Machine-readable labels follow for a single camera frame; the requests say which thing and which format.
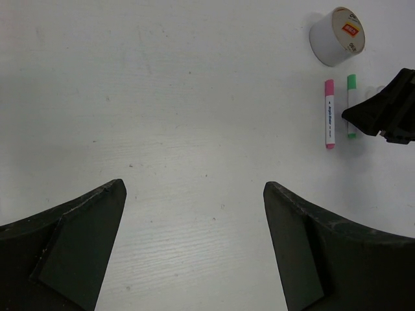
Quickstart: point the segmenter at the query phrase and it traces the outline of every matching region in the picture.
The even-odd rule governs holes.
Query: tape
[[[323,64],[331,67],[360,54],[365,41],[361,22],[344,7],[335,8],[310,30],[314,54]]]

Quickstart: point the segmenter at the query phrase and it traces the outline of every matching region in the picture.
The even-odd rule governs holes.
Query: green marker
[[[357,105],[357,83],[356,75],[348,76],[348,108]],[[348,137],[356,138],[357,129],[356,126],[348,122]]]

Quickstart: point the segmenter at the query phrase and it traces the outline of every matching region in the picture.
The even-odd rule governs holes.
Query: tabletop
[[[286,310],[263,206],[277,181],[415,237],[415,144],[348,140],[359,98],[415,68],[411,0],[345,0],[365,51],[321,64],[329,0],[0,2],[0,224],[114,179],[128,197],[97,310]],[[324,81],[336,83],[326,150]]]

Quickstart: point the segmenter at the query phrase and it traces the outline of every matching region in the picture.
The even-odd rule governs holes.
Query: pink marker cap
[[[326,96],[334,95],[335,94],[335,81],[333,79],[327,80],[325,82],[326,86]]]

